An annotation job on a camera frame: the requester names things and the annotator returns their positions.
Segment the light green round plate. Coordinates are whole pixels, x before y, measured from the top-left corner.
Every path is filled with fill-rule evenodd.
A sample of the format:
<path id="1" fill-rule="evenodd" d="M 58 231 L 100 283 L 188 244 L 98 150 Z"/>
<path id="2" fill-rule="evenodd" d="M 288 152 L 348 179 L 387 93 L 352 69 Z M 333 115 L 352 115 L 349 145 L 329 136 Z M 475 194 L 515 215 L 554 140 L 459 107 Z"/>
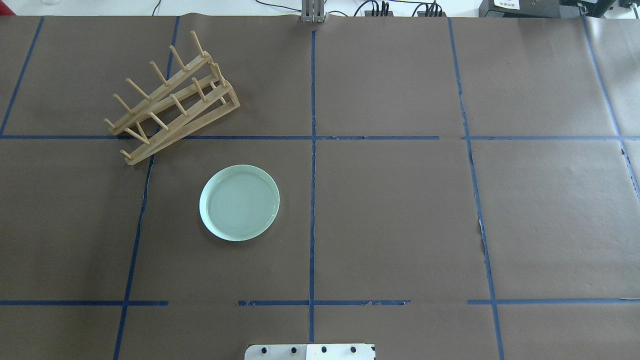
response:
<path id="1" fill-rule="evenodd" d="M 279 188 L 269 173 L 236 164 L 205 183 L 198 209 L 208 232 L 229 242 L 243 242 L 263 234 L 274 223 L 280 205 Z"/>

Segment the wooden plate rack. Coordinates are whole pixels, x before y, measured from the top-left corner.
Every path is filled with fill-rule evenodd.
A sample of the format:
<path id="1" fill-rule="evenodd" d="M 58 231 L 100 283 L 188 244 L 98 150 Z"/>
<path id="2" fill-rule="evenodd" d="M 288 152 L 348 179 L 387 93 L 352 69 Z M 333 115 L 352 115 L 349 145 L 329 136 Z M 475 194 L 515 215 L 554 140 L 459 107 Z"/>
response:
<path id="1" fill-rule="evenodd" d="M 169 78 L 161 77 L 161 85 L 154 91 L 147 93 L 132 79 L 125 79 L 142 96 L 137 105 L 130 107 L 121 96 L 113 94 L 125 114 L 115 122 L 103 119 L 110 134 L 119 136 L 126 133 L 141 142 L 132 152 L 119 151 L 128 166 L 135 166 L 241 105 L 219 64 L 208 51 L 203 50 L 197 33 L 191 30 L 190 36 L 198 55 L 184 63 L 176 48 L 170 45 L 179 70 Z"/>

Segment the black power strip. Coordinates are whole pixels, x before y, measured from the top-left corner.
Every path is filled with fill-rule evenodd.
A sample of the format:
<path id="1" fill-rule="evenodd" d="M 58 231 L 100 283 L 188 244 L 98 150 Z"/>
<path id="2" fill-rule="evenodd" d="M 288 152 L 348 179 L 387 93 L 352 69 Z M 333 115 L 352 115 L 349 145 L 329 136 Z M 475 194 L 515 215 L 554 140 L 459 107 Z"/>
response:
<path id="1" fill-rule="evenodd" d="M 437 0 L 374 0 L 371 10 L 358 10 L 364 16 L 402 18 L 445 18 L 443 7 Z"/>

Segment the black box with label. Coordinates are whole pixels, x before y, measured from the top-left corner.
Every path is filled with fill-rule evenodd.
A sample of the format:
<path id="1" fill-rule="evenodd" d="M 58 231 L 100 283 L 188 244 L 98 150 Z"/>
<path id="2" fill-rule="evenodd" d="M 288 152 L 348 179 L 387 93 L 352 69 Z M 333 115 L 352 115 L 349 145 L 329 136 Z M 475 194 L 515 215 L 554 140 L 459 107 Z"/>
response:
<path id="1" fill-rule="evenodd" d="M 546 18 L 561 17 L 558 0 L 483 0 L 479 18 Z"/>

